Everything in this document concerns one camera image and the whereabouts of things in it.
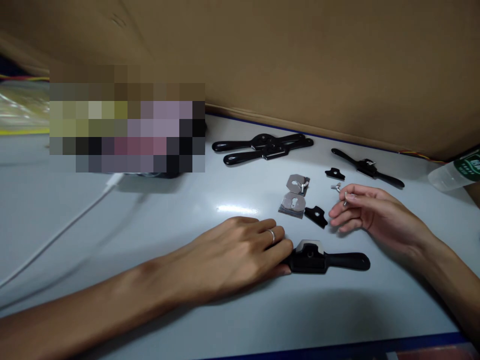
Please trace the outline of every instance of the white table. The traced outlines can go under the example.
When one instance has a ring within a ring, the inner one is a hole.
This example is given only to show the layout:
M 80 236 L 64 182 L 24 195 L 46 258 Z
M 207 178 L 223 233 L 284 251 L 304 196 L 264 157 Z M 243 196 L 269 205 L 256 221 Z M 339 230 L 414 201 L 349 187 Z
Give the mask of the white table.
M 417 214 L 480 275 L 480 210 L 463 189 L 443 194 L 429 185 L 436 165 L 422 159 L 314 137 L 312 147 L 288 156 L 227 167 L 211 145 L 285 130 L 207 116 L 205 173 L 177 179 L 129 176 L 118 191 L 75 225 L 8 287 L 0 306 L 52 282 L 47 290 L 4 307 L 0 316 L 32 307 L 102 281 L 190 242 L 237 215 L 274 218 L 296 245 L 321 240 L 326 252 L 363 252 L 369 271 L 330 268 L 325 275 L 293 274 L 229 301 L 164 318 L 113 339 L 89 359 L 201 359 L 321 347 L 457 331 L 456 325 L 409 273 L 385 256 L 363 230 L 341 236 L 277 212 L 291 174 L 311 178 L 308 207 L 326 213 L 338 200 L 325 170 L 338 168 L 343 183 L 385 189 Z M 49 139 L 0 138 L 0 277 L 7 276 L 55 231 L 95 199 L 110 177 L 49 171 Z M 405 189 L 370 179 L 331 153 L 339 148 Z

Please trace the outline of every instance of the wrist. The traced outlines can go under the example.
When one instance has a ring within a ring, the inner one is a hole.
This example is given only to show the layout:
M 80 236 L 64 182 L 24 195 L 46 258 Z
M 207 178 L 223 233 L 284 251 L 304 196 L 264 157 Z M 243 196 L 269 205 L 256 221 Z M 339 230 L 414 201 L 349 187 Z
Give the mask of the wrist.
M 151 320 L 181 305 L 179 292 L 169 280 L 161 261 L 147 261 L 114 278 L 113 292 L 122 301 L 135 304 L 133 316 Z
M 409 260 L 413 269 L 428 280 L 433 273 L 441 270 L 442 263 L 455 257 L 453 250 L 431 233 L 411 251 Z

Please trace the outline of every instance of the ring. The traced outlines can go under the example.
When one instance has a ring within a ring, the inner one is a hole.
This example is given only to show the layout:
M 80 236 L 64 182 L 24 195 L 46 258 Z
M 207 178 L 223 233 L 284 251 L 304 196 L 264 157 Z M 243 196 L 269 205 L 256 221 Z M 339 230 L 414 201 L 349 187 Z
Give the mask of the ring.
M 268 229 L 267 231 L 271 232 L 271 235 L 273 236 L 273 240 L 271 241 L 272 245 L 275 244 L 275 233 L 272 231 L 272 229 Z

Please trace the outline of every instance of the charging cable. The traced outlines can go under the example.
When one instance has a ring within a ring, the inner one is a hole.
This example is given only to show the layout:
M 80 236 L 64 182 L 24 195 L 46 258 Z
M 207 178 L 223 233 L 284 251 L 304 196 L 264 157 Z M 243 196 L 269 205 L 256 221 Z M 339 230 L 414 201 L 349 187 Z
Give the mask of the charging cable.
M 18 275 L 20 275 L 26 268 L 28 268 L 35 260 L 39 258 L 50 246 L 53 245 L 65 232 L 68 231 L 73 225 L 77 223 L 81 218 L 84 217 L 90 210 L 92 210 L 95 206 L 97 206 L 103 199 L 107 197 L 108 194 L 112 192 L 112 190 L 122 181 L 125 174 L 123 173 L 115 173 L 111 176 L 111 178 L 106 182 L 106 187 L 101 193 L 101 195 L 90 204 L 85 210 L 83 210 L 80 214 L 78 214 L 74 219 L 72 219 L 62 230 L 60 230 L 54 237 L 48 240 L 45 244 L 43 244 L 29 259 L 27 259 L 22 265 L 20 265 L 14 272 L 12 272 L 9 276 L 7 276 L 4 280 L 0 282 L 0 289 L 3 288 L 5 285 L 10 283 L 13 279 L 15 279 Z

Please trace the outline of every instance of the cardboard wall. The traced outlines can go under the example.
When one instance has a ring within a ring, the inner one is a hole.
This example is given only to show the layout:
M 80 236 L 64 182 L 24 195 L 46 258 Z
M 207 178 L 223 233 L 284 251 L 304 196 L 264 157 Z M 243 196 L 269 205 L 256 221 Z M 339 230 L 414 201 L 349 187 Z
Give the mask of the cardboard wall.
M 136 64 L 224 115 L 438 159 L 480 142 L 478 0 L 15 0 L 0 24 L 39 75 Z

